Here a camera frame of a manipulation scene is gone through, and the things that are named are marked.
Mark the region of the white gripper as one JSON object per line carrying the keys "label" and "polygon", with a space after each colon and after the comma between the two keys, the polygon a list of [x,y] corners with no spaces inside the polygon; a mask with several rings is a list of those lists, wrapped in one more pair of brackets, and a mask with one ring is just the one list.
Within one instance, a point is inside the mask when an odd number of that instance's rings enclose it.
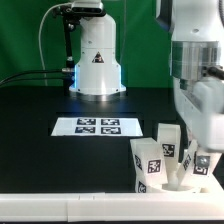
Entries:
{"label": "white gripper", "polygon": [[190,91],[173,79],[175,107],[194,139],[206,152],[194,154],[193,173],[210,176],[224,153],[224,81],[207,77]]}

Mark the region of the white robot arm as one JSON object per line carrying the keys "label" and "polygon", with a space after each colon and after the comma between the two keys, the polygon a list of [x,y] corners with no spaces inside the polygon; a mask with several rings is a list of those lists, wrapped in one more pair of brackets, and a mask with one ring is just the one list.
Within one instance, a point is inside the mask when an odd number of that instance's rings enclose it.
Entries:
{"label": "white robot arm", "polygon": [[[74,0],[81,17],[81,58],[70,92],[88,100],[122,94],[116,24],[101,0]],[[198,143],[195,171],[224,153],[224,0],[156,0],[156,21],[171,33],[170,75],[176,110]]]}

